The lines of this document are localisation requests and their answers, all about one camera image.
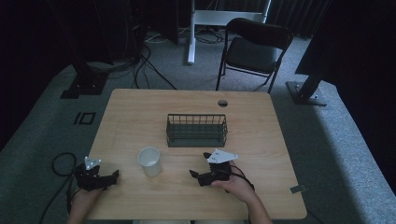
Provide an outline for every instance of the table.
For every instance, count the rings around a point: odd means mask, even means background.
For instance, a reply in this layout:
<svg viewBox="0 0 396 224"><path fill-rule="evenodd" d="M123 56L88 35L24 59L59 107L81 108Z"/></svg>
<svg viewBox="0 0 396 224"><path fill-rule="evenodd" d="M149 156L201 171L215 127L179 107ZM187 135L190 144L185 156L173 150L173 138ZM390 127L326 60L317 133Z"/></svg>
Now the table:
<svg viewBox="0 0 396 224"><path fill-rule="evenodd" d="M221 107L219 100L228 105ZM306 216L290 156L271 97L264 92L114 90L90 158L99 175L120 170L119 183L104 191L89 219L247 219L248 210L222 189L200 187L189 170L207 173L203 153L213 147L168 147L167 114L225 114L227 142L220 148L255 185L271 218ZM161 151L163 171L146 177L137 161L143 147Z"/></svg>
<svg viewBox="0 0 396 224"><path fill-rule="evenodd" d="M237 12L217 10L196 10L195 0L191 0L191 37L189 46L188 64L195 62L195 25L225 26L234 18L245 18L252 21L265 22L271 0L265 0L263 12Z"/></svg>

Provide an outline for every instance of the black chair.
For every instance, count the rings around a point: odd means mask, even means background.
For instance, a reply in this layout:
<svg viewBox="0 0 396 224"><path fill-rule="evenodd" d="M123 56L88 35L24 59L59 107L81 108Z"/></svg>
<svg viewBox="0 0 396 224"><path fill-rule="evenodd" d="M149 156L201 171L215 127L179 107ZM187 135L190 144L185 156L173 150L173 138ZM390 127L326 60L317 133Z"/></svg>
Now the black chair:
<svg viewBox="0 0 396 224"><path fill-rule="evenodd" d="M237 35L228 47L229 33ZM263 85L272 78L268 93L274 85L283 55L293 40L292 32L281 26L236 18L225 28L224 49L221 56L218 83L226 69L232 69L259 77L266 77Z"/></svg>

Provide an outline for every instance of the white cup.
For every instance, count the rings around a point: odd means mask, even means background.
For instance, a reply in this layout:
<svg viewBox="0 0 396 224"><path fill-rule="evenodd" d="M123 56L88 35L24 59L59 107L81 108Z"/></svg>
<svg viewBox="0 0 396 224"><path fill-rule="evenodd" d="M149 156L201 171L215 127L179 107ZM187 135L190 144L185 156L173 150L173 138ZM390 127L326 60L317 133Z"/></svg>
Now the white cup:
<svg viewBox="0 0 396 224"><path fill-rule="evenodd" d="M140 150L137 159L146 176L156 176L163 170L160 162L160 151L155 147L143 148Z"/></svg>

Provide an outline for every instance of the gray carpet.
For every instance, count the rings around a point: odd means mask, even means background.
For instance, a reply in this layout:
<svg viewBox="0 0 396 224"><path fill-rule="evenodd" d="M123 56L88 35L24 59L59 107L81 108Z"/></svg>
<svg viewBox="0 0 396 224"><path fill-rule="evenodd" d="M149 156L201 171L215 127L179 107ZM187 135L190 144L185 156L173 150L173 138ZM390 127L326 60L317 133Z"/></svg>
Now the gray carpet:
<svg viewBox="0 0 396 224"><path fill-rule="evenodd" d="M200 35L202 38L213 38ZM208 90L216 86L221 44L197 42L195 64L187 65L188 42L180 45L154 40L147 43L149 61L179 90ZM296 37L287 52L271 92L299 184L310 214L302 220L275 223L395 223L396 199L378 169L336 88L322 82L319 91L327 106L295 105L286 81L304 82L295 75L309 40ZM92 63L96 67L108 67ZM51 170L55 156L72 152L78 162L89 154L111 92L136 88L134 71L111 73L102 95L60 99L74 79L66 67L49 84L34 109L0 153L0 223L38 223L52 196L65 181ZM139 70L141 89L172 89L150 66ZM221 91L266 91L261 79L231 72L222 79ZM95 113L92 124L75 123L78 113ZM70 157L56 161L56 169L67 173ZM65 188L50 206L44 223L65 223ZM131 223L131 221L88 221L87 223Z"/></svg>

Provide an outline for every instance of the wire basket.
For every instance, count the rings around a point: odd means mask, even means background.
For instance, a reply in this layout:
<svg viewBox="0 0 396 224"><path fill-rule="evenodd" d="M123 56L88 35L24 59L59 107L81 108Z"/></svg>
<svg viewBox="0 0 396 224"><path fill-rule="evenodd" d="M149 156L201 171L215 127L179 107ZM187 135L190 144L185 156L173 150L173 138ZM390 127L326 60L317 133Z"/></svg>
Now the wire basket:
<svg viewBox="0 0 396 224"><path fill-rule="evenodd" d="M168 114L169 147L224 147L227 122L223 114Z"/></svg>

